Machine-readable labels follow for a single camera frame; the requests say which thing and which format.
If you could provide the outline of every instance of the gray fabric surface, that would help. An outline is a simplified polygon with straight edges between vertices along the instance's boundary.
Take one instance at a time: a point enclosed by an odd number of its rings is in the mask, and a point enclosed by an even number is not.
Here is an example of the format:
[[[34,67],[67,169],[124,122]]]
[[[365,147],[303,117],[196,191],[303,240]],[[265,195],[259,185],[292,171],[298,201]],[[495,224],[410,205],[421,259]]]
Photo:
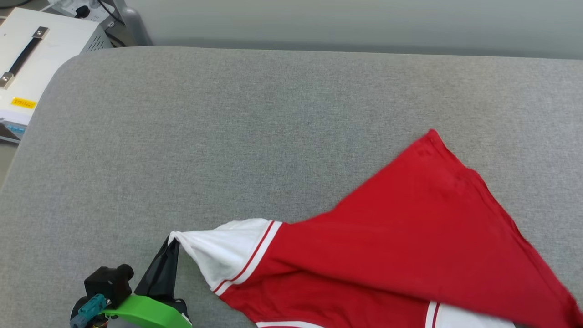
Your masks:
[[[0,195],[1,327],[65,327],[99,266],[171,230],[329,210],[429,128],[583,301],[583,61],[201,48],[76,57]],[[196,327],[252,327],[182,252]]]

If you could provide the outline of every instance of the garment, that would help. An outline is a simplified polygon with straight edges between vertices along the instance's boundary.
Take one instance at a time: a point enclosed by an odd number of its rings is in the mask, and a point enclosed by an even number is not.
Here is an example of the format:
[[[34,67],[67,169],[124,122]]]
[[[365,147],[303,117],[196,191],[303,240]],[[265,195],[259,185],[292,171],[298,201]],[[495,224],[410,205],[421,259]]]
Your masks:
[[[329,212],[173,239],[258,327],[583,326],[569,291],[433,130]]]

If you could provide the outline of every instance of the power socket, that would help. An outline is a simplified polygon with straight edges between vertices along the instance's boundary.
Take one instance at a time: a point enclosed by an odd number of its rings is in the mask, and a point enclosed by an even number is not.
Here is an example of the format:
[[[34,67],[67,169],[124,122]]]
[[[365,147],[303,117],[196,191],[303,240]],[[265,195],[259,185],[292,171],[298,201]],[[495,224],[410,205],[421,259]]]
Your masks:
[[[103,5],[114,15],[117,14],[115,7],[112,5],[106,4],[105,2],[103,2]],[[114,19],[103,9],[97,0],[64,0],[56,3],[52,8],[65,16],[75,17],[77,15],[75,11],[81,6],[87,6],[90,10],[89,16],[82,19],[100,23],[103,29],[112,26],[111,23]]]

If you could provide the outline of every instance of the yellow label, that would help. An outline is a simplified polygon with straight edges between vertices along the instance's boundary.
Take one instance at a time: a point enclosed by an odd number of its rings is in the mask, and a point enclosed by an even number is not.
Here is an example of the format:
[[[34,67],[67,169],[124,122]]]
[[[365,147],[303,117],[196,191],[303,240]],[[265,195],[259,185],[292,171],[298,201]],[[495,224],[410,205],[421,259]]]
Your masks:
[[[28,109],[34,109],[36,107],[36,102],[33,102],[31,100],[22,99],[22,98],[12,99],[12,104],[16,105],[16,106],[28,108]]]

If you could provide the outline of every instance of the power strip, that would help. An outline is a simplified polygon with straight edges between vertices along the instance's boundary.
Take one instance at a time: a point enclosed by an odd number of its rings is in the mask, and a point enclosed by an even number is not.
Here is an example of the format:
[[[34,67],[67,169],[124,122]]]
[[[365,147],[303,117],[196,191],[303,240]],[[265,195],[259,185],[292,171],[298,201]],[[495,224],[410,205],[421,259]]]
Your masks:
[[[91,20],[92,22],[97,22],[100,24],[105,22],[107,19],[113,20],[113,18],[111,18],[111,16],[106,12],[105,9],[103,9],[103,7],[101,5],[96,6],[96,8],[91,7],[91,4],[93,4],[94,6],[95,6],[95,3],[99,4],[95,0],[73,0],[73,1],[65,1],[65,2],[66,2],[65,6],[61,6],[60,4],[56,4],[52,8],[65,16],[75,17],[75,15],[77,15],[77,13],[75,12],[77,10],[77,8],[79,8],[81,6],[87,6],[87,7],[89,7],[90,13],[89,13],[89,16],[83,18],[84,20]],[[111,13],[113,13],[115,15],[115,7],[113,7],[109,4],[106,4],[105,2],[103,3],[103,5],[105,7],[107,7],[107,9]],[[105,28],[108,28],[110,26],[108,24],[105,24],[105,26],[103,26],[103,27],[105,29]]]

